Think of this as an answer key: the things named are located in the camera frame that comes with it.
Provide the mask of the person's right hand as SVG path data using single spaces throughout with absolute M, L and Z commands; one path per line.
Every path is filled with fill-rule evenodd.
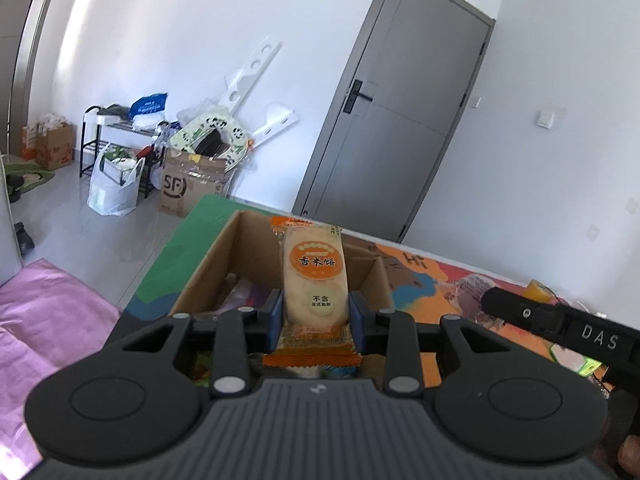
M 639 478 L 639 398 L 615 388 L 608 398 L 603 463 L 619 479 Z

